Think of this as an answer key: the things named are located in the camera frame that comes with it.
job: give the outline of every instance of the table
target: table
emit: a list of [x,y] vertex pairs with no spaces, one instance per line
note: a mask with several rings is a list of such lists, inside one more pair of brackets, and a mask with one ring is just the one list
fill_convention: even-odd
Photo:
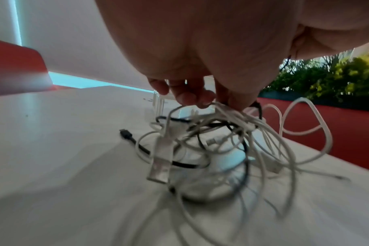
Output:
[[[149,166],[119,137],[121,128],[136,137],[149,131],[144,111],[152,97],[116,87],[0,97],[0,245],[209,245],[184,223],[166,188],[145,179]],[[286,141],[297,159],[317,153]],[[352,181],[300,175],[291,214],[276,221],[262,204],[237,245],[369,246],[369,171],[332,156],[306,168]],[[268,182],[266,198],[281,205],[287,184]],[[254,194],[242,197],[190,210],[223,236]]]

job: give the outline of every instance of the human hand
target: human hand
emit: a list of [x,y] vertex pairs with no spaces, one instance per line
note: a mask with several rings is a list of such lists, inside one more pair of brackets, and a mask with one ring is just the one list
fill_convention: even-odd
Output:
[[[310,59],[369,42],[369,0],[96,2],[130,63],[183,105],[217,97],[242,110],[289,55]],[[204,89],[207,75],[216,95]]]

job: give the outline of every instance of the bundle of cables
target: bundle of cables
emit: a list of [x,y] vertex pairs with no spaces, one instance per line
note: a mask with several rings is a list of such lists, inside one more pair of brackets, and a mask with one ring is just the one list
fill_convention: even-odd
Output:
[[[286,117],[291,109],[300,102],[305,102],[310,106],[320,124],[313,129],[303,132],[292,132],[286,130],[284,128]],[[332,135],[329,131],[329,128],[310,100],[306,98],[299,98],[295,100],[290,104],[283,115],[276,106],[271,104],[261,107],[259,103],[255,103],[254,105],[252,105],[253,108],[248,108],[246,111],[244,110],[244,112],[232,110],[231,108],[220,103],[213,103],[212,105],[216,109],[214,113],[195,115],[188,118],[172,117],[173,113],[180,110],[184,106],[175,108],[168,114],[167,117],[160,116],[156,119],[156,122],[150,123],[150,126],[154,128],[155,131],[146,133],[137,141],[132,138],[132,134],[127,130],[121,130],[120,133],[123,138],[130,140],[135,144],[137,154],[148,163],[151,163],[153,156],[151,156],[151,152],[148,149],[140,145],[140,141],[147,135],[153,133],[159,133],[160,136],[163,136],[166,139],[170,139],[171,141],[176,143],[174,148],[175,152],[180,148],[186,148],[201,153],[206,157],[209,157],[206,163],[196,165],[181,163],[179,161],[172,161],[173,166],[196,169],[198,170],[198,172],[194,172],[191,175],[186,175],[174,182],[170,180],[168,188],[171,193],[176,195],[177,202],[188,224],[205,240],[212,243],[213,245],[226,246],[232,245],[232,243],[217,240],[213,235],[208,233],[205,229],[201,228],[195,222],[191,214],[187,211],[184,201],[196,204],[206,204],[221,201],[224,199],[231,199],[236,196],[247,185],[249,177],[251,177],[250,170],[252,165],[249,160],[250,156],[253,156],[256,159],[257,163],[260,164],[257,166],[257,168],[260,169],[260,187],[257,191],[256,202],[254,203],[254,205],[251,206],[251,211],[249,214],[252,214],[252,212],[257,208],[259,201],[261,201],[264,193],[264,185],[267,179],[277,178],[280,176],[273,175],[268,177],[266,164],[264,163],[262,154],[260,153],[261,151],[277,161],[283,167],[290,170],[290,172],[288,172],[290,177],[290,189],[282,209],[277,214],[279,218],[284,218],[292,208],[297,186],[297,172],[328,175],[339,179],[344,178],[337,175],[331,175],[321,172],[306,171],[298,167],[299,165],[309,163],[320,158],[321,156],[328,153],[332,147]],[[280,116],[280,129],[278,133],[269,125],[267,125],[266,120],[262,117],[262,111],[267,108],[274,108]],[[173,127],[177,127],[178,125],[182,126],[183,129],[185,129],[185,131],[181,135],[173,134],[174,131],[171,131]],[[228,128],[229,133],[220,137],[219,140],[215,142],[215,147],[206,147],[205,144],[202,143],[200,135],[214,132],[221,128]],[[319,129],[323,129],[325,133],[326,143],[324,148],[314,157],[311,157],[307,160],[296,161],[293,150],[286,143],[286,141],[282,137],[282,134],[287,133],[290,135],[306,135],[309,133],[313,133]],[[261,132],[266,146],[260,144],[259,141],[253,137],[253,133],[255,131]],[[197,144],[191,143],[191,140],[194,138],[197,139]],[[240,149],[245,153],[245,158],[239,164],[228,168],[221,168],[214,167],[213,163],[210,163],[211,156],[225,155],[235,149]],[[242,167],[244,167],[243,171],[241,171],[241,173],[243,174],[242,177],[237,178],[235,176],[236,182],[232,182],[230,180],[232,172],[237,172],[237,170]],[[191,187],[199,183],[204,183],[205,180],[211,180],[211,189],[224,185],[226,186],[227,184],[229,184],[233,188],[230,189],[227,193],[215,195],[213,198],[210,198],[209,194],[205,197],[200,197],[199,195],[190,196],[187,193]]]

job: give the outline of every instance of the light strip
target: light strip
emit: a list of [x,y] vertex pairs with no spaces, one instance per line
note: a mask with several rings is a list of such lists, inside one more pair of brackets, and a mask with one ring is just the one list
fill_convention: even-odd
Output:
[[22,46],[22,38],[21,38],[21,31],[19,28],[17,5],[15,1],[16,0],[9,0],[10,13],[11,13],[11,19],[13,21],[15,44]]
[[123,85],[118,85],[114,83],[108,83],[108,82],[103,82],[103,81],[94,80],[94,79],[76,77],[76,76],[62,74],[62,73],[48,72],[48,74],[51,77],[52,83],[57,86],[67,86],[67,87],[73,87],[73,88],[116,86],[116,87],[131,89],[131,90],[138,90],[142,92],[153,93],[152,90],[146,90],[146,89],[136,88],[132,86],[123,86]]

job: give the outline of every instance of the red panel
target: red panel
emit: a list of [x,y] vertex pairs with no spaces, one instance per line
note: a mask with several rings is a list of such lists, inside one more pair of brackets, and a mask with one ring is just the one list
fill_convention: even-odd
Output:
[[[268,98],[258,98],[258,101],[262,105],[274,104],[282,113],[291,103]],[[369,169],[369,112],[322,105],[316,105],[316,107],[333,136],[333,148],[330,154]],[[266,109],[264,117],[271,127],[279,129],[278,114],[275,110]],[[303,131],[317,125],[317,119],[309,106],[301,103],[290,111],[285,122],[285,129]],[[324,133],[320,130],[306,136],[289,136],[287,134],[283,134],[283,136],[317,150],[322,149],[325,143]]]
[[0,95],[53,89],[37,51],[0,41]]

